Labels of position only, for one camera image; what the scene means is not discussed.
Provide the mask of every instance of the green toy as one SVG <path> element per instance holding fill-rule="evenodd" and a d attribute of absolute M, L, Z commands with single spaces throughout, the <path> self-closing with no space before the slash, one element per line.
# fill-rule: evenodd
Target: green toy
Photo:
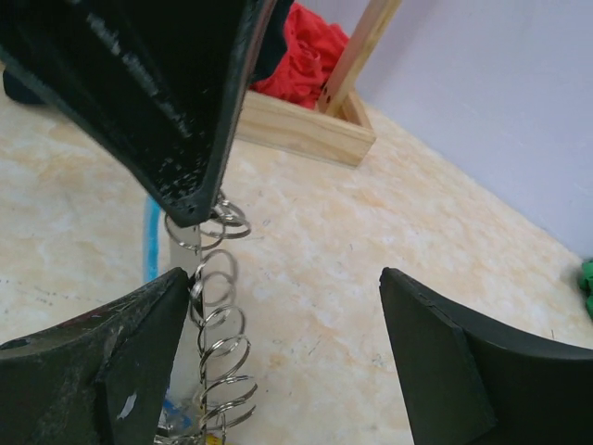
<path fill-rule="evenodd" d="M 593 260 L 585 261 L 582 269 L 583 274 L 578 280 L 578 286 L 587 293 L 587 312 L 593 319 Z"/>

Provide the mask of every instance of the crumpled red cloth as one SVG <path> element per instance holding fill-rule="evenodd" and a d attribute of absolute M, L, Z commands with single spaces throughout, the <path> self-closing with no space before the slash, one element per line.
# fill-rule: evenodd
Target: crumpled red cloth
<path fill-rule="evenodd" d="M 251 89 L 306 108 L 315 108 L 348 36 L 339 25 L 294 3 L 284 25 L 288 50 L 273 75 Z"/>

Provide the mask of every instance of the metal coil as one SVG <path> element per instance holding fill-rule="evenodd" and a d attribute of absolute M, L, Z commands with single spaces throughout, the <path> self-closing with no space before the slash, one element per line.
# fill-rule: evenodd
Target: metal coil
<path fill-rule="evenodd" d="M 246 219 L 241 209 L 231 203 L 226 196 L 220 192 L 216 205 L 212 210 L 212 222 L 216 223 L 220 230 L 205 230 L 200 227 L 200 233 L 204 236 L 213 238 L 215 241 L 208 246 L 199 246 L 183 242 L 170 227 L 170 219 L 165 216 L 165 228 L 171 239 L 180 247 L 193 251 L 211 250 L 219 246 L 225 239 L 239 239 L 251 233 L 251 225 Z M 230 272 L 213 271 L 205 273 L 204 269 L 215 257 L 225 257 L 229 262 Z M 236 282 L 239 275 L 239 267 L 236 258 L 228 250 L 215 249 L 206 255 L 196 268 L 192 277 L 190 288 L 189 318 L 196 325 L 198 330 L 197 349 L 199 352 L 199 374 L 201 380 L 201 390 L 197 391 L 192 398 L 193 404 L 201 413 L 197 419 L 196 425 L 191 434 L 179 436 L 176 438 L 165 438 L 157 436 L 155 444 L 162 445 L 203 445 L 206 443 L 208 433 L 218 432 L 222 443 L 226 442 L 227 429 L 239 425 L 247 420 L 256 409 L 254 405 L 246 412 L 235 417 L 228 417 L 233 410 L 249 402 L 258 389 L 258 385 L 253 383 L 250 389 L 239 397 L 221 403 L 212 403 L 208 400 L 211 392 L 218 387 L 227 385 L 236 385 L 241 382 L 253 381 L 250 375 L 238 374 L 245 364 L 251 343 L 245 335 L 246 316 L 245 313 L 234 304 L 236 299 Z M 222 277 L 228 286 L 224 294 L 216 301 L 206 302 L 204 299 L 205 284 L 215 278 Z M 210 346 L 207 346 L 207 332 L 222 326 L 233 315 L 238 315 L 239 324 L 236 332 L 217 339 Z M 245 349 L 239 353 L 239 347 L 244 345 Z M 236 354 L 237 358 L 225 372 L 209 377 L 207 373 L 208 365 L 217 358 Z"/>

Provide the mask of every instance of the wooden stick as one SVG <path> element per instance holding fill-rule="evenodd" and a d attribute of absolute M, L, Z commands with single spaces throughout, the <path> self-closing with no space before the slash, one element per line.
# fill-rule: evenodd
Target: wooden stick
<path fill-rule="evenodd" d="M 370 0 L 317 105 L 336 116 L 402 0 Z"/>

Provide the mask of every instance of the wall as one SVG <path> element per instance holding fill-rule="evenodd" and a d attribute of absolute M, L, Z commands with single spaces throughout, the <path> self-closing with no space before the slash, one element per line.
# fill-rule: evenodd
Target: wall
<path fill-rule="evenodd" d="M 305 0 L 352 32 L 366 0 Z M 593 256 L 593 2 L 404 0 L 361 95 Z"/>

